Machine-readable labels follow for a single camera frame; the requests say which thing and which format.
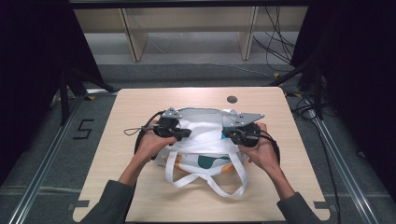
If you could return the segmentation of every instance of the black cable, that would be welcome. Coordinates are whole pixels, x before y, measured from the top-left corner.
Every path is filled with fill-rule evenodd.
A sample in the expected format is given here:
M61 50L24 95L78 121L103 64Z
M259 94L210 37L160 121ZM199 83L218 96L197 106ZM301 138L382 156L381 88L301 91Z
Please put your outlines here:
M145 135L145 133L146 133L146 131L147 131L148 126L150 125L150 123L155 119L155 117L157 117L157 116L163 114L164 112L165 112L164 110L163 110L163 111L157 112L155 115L153 115L153 116L148 120L148 122L145 124L145 126L143 126L143 127L140 129L140 133L139 133L139 135L138 135L137 138L136 138L136 143L134 144L134 153L136 153L137 149L139 148L140 141L142 140L143 135Z
M253 36L254 40L256 40L256 42L265 50L269 51L270 53L272 53L274 56L276 56L278 59L282 60L284 63L289 63L289 61L287 61L288 58L286 58L285 56L281 55L280 53L276 52L273 49L270 49L268 47L266 47L262 42L260 42L256 36Z
M317 115L315 114L315 116L313 118L308 118L308 117L304 116L304 112L309 111L309 110L315 110L315 106L312 104L312 102L309 99L309 97L312 96L312 95L313 95L312 93L305 94L303 99L301 99L298 102L296 108L295 109L291 109L290 111L292 113L297 113L299 116L302 117L302 119L308 120L310 123L312 123L314 125L314 127L316 128L316 130L318 132L319 140L320 140L320 143L321 143L323 151L324 151L326 162L328 164L329 175L330 175L330 178L331 178L331 181L332 181L332 187L333 187L333 190L334 190L335 203L336 203L336 206L337 206L337 208L336 208L337 209L337 222L341 223L341 211L340 211L341 207L340 207L340 202L339 202L339 198L338 198L337 186L335 184L334 176L333 176L333 173L332 173L332 166L330 164L329 153L327 151L327 148L326 148L326 145L324 143L323 137L322 137L322 135L320 133L320 129L318 128L318 126L313 121L313 119L315 119L317 117ZM300 102L302 102L305 99L308 102L310 102L310 105L303 105L303 106L299 107Z
M136 134L137 132L139 132L142 128L132 128L132 129L125 129L124 133L128 136L132 136L134 134Z
M269 19L271 20L271 23L272 23L273 26L274 26L274 31L273 31L272 35L270 35L271 38L270 38L270 41L269 41L269 43L268 43L268 46L265 47L265 49L267 49L267 51L265 52L265 61L267 61L267 65L268 65L271 69L273 69L273 70L275 70L275 71L277 71L277 72L290 72L290 71L286 71L286 70L276 69L276 68L274 68L273 66L271 66L271 65L268 63L268 49L269 49L270 46L271 46L272 40L275 39L275 38L274 38L275 33L277 33L278 36L280 37L281 43L282 43L282 47L283 47L283 49L285 50L285 53L286 53L286 57L282 55L282 57L283 57L286 61L285 61L285 60L282 60L282 61L285 62L285 63L290 64L290 58L289 58L289 55L288 55L287 52L286 52L285 44L284 44L284 41L282 40L282 35L279 33L279 31L278 31L277 28L276 28L276 24L279 24L279 8L278 8L278 7L276 8L276 24L274 23L274 21L273 21L271 15L269 14L268 8L267 8L267 7L265 7L265 11L267 12L268 17L269 17Z
M284 50L284 52L285 52L287 58L290 59L288 53L290 54L290 56L291 56L291 53L290 53L288 47L286 46L286 44L285 44L285 42L284 42L284 41L285 41L285 38L284 38L283 35L280 33L280 21L279 21L280 7L276 7L276 22L274 22L274 20L272 19L272 17L271 17L271 15L270 15L270 13L269 13L267 7L265 7L265 11L267 12L267 15L268 15L268 17L269 17L269 19L270 19L270 21L271 21L273 27L274 27L274 31L273 31L273 34L272 34L272 38L274 38L274 34L277 33L277 35L278 35L278 36L280 37L280 39L281 39L282 48L283 48L283 50Z
M333 174L332 174L332 166L331 166L331 164L330 164L329 152L327 151L326 145L324 144L323 137L322 137L322 135L320 134L320 130L319 130L318 126L315 124L315 122L314 122L313 120L309 120L309 121L310 121L310 122L315 126L315 128L317 129L317 131L318 131L318 136L319 136L319 139L320 139L320 143L322 144L322 147L323 147L324 155L325 155L326 162L327 162L328 169L329 169L330 179L332 180L332 187L333 187L333 190L334 190L335 204L337 205L337 208L336 208L336 209L337 209L337 222L340 224L340 223L341 223L341 207L340 207L340 201L339 201L339 198L338 198L337 186L336 186L336 184L335 184L334 176L333 176Z
M278 38L275 38L275 37L274 37L274 40L276 40L276 41L278 41L278 42L282 42L281 39L278 39ZM289 45L290 47L295 48L295 45L294 45L293 43L289 42L287 39L284 39L284 41L285 41L285 44L286 44L286 45Z
M257 137L258 139L259 138L265 138L268 141L270 141L271 145L273 147L273 150L274 150L274 152L276 154L277 162L280 164L280 150L279 150L279 146L277 145L276 140L268 132L266 132L264 130L260 130L260 133L245 133L245 132L242 132L242 131L240 131L238 129L235 129L234 131L241 133L245 137L253 136L253 137Z

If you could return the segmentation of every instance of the black curtain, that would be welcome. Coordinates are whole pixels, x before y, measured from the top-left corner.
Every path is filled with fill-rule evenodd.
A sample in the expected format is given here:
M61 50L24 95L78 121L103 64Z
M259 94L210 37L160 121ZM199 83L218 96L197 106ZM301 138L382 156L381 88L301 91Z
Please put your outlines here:
M340 117L396 202L396 3L360 1L327 74Z
M103 81L72 8L50 2L0 5L0 183L29 148L65 68Z

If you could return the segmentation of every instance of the metal frame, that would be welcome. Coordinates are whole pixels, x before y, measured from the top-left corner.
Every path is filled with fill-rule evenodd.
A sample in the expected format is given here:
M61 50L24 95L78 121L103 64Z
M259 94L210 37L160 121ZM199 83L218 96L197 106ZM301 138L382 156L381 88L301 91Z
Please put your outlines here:
M313 3L329 3L329 0L69 0L77 8L128 8L128 7L263 7L309 6Z
M314 118L316 115L314 110L310 110L309 113L312 118ZM367 224L379 223L369 201L365 197L360 185L350 171L347 162L344 160L340 150L332 139L332 136L330 135L330 132L327 129L324 121L318 118L313 119L313 121L318 125L320 133L327 143L329 155L331 156L338 173L343 179L346 189L361 215L361 219Z
M59 148L64 141L65 134L70 126L70 121L73 119L73 116L75 115L78 107L81 105L83 99L84 97L76 98L76 101L72 105L70 116L56 133L56 136L53 139L46 156L38 167L35 176L30 182L29 187L24 192L8 223L23 223L23 221L26 219L33 202L35 201L35 197L40 191L41 184L46 178L47 173L50 170L50 167L59 151Z

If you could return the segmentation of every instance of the person's left hand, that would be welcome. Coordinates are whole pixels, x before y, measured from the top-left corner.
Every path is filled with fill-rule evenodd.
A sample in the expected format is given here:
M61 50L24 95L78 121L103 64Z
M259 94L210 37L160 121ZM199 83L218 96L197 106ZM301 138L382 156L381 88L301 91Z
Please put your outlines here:
M157 123L157 120L153 120L151 124ZM136 156L141 156L143 160L149 162L151 157L157 155L160 150L167 145L174 144L176 142L175 137L163 138L154 133L152 128L146 131L140 140L140 145L137 149Z

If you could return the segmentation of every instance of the gray floor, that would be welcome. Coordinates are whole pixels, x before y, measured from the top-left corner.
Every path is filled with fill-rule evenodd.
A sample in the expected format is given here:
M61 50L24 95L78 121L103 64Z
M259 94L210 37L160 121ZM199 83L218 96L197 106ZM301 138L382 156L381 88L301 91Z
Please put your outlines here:
M285 36L294 42L297 34L288 33ZM256 37L264 44L269 41L268 36L263 33L258 33ZM249 60L242 61L234 33L150 34L140 63L132 62L124 34L87 35L87 39L104 80L107 84L119 88L262 86L271 82L276 73L267 66L265 51L255 42ZM283 50L280 45L274 48L278 51ZM268 63L283 70L292 68L270 54ZM295 85L298 79L299 77L295 77L289 80L282 88L286 92L296 92ZM96 88L90 84L87 84L87 87ZM97 95L93 100L81 103L25 223L74 222L72 208L78 200L114 100L115 96ZM288 97L287 100L290 108L295 108L301 98ZM343 121L335 115L336 111L327 107L324 114L325 123L372 206L378 222L396 223L394 201L367 160L356 155L359 147ZM77 129L83 119L93 119L84 123L84 128L92 128L92 132L88 139L76 140L75 137L81 136ZM55 101L53 108L48 112L46 122L42 123L37 132L35 141L30 149L22 154L0 189L0 223L7 223L31 182L59 129L60 120L60 103ZM333 207L334 190L317 130L307 120L297 118L295 121L326 201ZM363 223L333 162L331 167L340 200L342 223ZM334 211L326 223L336 223Z

